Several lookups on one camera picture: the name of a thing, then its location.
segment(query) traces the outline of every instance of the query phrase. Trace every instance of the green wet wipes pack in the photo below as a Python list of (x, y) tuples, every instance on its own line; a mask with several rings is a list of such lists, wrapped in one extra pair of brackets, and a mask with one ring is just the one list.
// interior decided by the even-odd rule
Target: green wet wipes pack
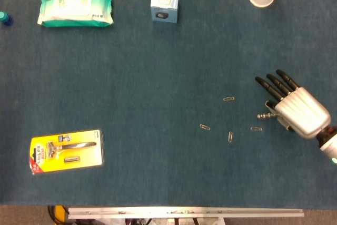
[(109, 26), (112, 0), (41, 0), (37, 23), (46, 27)]

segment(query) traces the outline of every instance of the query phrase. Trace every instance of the floor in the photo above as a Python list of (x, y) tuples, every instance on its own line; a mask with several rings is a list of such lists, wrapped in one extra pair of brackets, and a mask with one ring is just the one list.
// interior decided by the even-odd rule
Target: floor
[[(0, 206), (2, 225), (52, 225), (47, 207)], [(336, 225), (337, 210), (306, 210), (304, 218), (231, 218), (226, 225)]]

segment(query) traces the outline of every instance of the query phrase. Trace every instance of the blue bottle cap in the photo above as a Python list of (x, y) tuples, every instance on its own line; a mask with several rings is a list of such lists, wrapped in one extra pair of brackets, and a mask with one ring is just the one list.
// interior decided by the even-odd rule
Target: blue bottle cap
[(0, 12), (0, 21), (4, 21), (7, 19), (7, 13)]

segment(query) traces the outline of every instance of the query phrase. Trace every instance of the razor package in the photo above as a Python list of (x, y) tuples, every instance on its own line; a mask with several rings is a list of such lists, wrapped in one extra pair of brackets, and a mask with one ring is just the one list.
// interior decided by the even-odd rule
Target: razor package
[(32, 173), (100, 166), (102, 141), (100, 130), (34, 137), (29, 151)]

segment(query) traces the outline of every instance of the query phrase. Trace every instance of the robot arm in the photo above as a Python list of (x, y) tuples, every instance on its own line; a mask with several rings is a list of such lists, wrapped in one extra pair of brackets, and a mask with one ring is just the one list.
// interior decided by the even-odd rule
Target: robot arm
[(337, 127), (330, 127), (331, 116), (324, 106), (318, 102), (305, 88), (300, 87), (284, 71), (277, 74), (289, 86), (278, 78), (268, 74), (267, 78), (280, 90), (260, 77), (255, 80), (260, 83), (276, 100), (267, 101), (266, 106), (272, 113), (279, 115), (277, 120), (287, 130), (293, 130), (306, 139), (317, 138), (320, 149), (337, 163)]

